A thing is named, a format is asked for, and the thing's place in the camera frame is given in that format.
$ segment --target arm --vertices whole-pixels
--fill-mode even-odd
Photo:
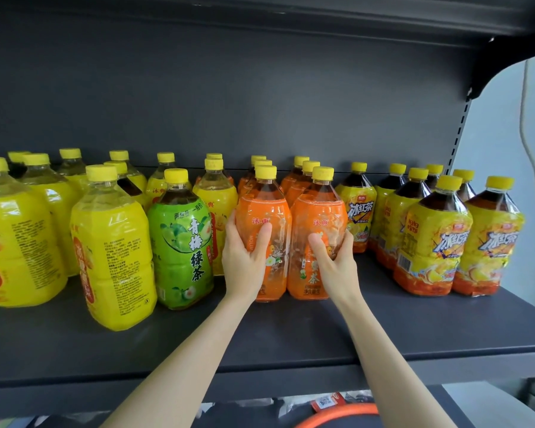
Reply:
[[[320,237],[310,235],[309,243],[320,266],[323,286],[347,323],[385,427],[455,428],[364,301],[351,233],[345,233],[335,261],[328,257]]]
[[[256,250],[247,252],[235,227],[226,225],[222,265],[226,296],[214,312],[127,397],[103,428],[189,428],[232,335],[264,280],[271,224],[259,231]]]

